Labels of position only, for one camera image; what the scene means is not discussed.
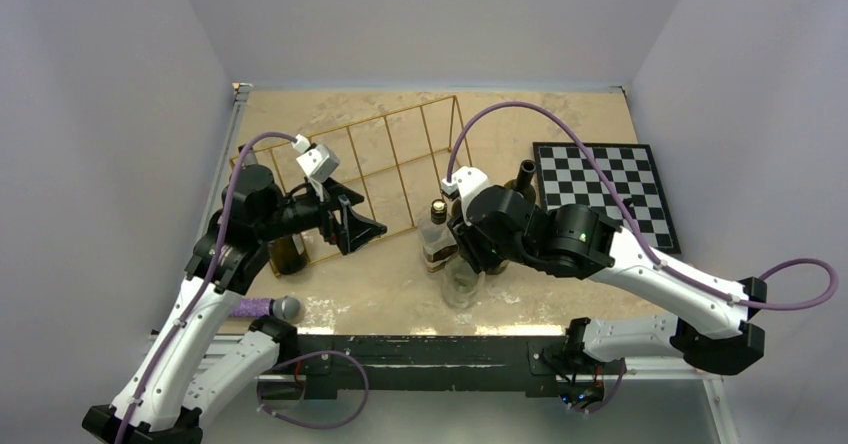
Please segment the clear square bottle black cap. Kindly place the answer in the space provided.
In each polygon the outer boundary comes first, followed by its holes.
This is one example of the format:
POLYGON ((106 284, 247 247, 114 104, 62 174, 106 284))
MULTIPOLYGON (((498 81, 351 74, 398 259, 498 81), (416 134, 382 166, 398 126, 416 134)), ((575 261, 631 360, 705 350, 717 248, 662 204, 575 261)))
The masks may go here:
POLYGON ((448 205, 433 200, 416 222, 425 269, 435 273, 458 252, 458 244, 447 227, 448 205))

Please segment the olive bottle silver neck foil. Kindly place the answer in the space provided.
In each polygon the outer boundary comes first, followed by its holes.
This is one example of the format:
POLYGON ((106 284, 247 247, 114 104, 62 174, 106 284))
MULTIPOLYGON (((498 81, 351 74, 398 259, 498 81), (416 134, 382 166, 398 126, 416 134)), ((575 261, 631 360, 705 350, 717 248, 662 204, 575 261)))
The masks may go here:
POLYGON ((277 184, 271 169, 260 164, 253 150, 238 147, 244 159, 232 202, 232 218, 256 240, 266 245, 269 263, 276 276, 291 275, 308 263, 299 232, 282 228, 283 210, 293 204, 277 184))

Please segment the clear round glass bottle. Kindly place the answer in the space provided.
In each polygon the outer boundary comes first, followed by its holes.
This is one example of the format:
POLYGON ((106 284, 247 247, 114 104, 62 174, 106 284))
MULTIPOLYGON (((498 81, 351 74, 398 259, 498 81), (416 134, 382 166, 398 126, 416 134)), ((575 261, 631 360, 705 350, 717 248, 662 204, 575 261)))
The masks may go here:
POLYGON ((448 306, 467 309, 476 302, 484 281, 483 272, 475 272, 464 258, 455 256, 443 269, 441 296, 448 306))

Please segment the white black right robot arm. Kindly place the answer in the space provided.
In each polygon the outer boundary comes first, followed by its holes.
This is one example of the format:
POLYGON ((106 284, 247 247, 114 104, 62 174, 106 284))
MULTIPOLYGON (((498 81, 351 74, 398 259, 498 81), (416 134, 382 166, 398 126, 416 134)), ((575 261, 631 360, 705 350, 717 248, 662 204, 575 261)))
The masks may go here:
POLYGON ((661 307, 647 318, 573 319, 561 348, 540 355, 553 369, 584 371, 648 356, 737 375, 765 354, 765 332, 751 323, 754 311, 741 304, 747 298, 764 302, 767 286, 758 278, 728 281, 696 271, 724 294, 712 296, 685 283, 671 269, 672 258, 660 254, 651 261, 633 232, 584 205, 545 211, 515 191, 492 186, 460 207, 447 227, 475 272, 512 262, 556 278, 610 285, 661 307))

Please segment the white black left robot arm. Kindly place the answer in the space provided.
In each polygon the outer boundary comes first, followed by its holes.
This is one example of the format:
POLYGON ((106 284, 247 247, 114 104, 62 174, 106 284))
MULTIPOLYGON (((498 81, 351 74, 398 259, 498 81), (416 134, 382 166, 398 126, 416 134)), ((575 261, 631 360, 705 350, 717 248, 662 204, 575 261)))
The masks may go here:
POLYGON ((236 348, 198 370, 221 325, 269 261, 271 241, 316 229, 343 254, 384 235, 361 216, 364 198, 332 178, 285 194, 272 171, 237 168, 223 207, 197 241, 168 319, 142 365, 109 404, 91 407, 82 427, 103 443, 199 443, 217 414, 262 372, 284 373, 299 360, 298 331, 284 319, 255 320, 236 348))

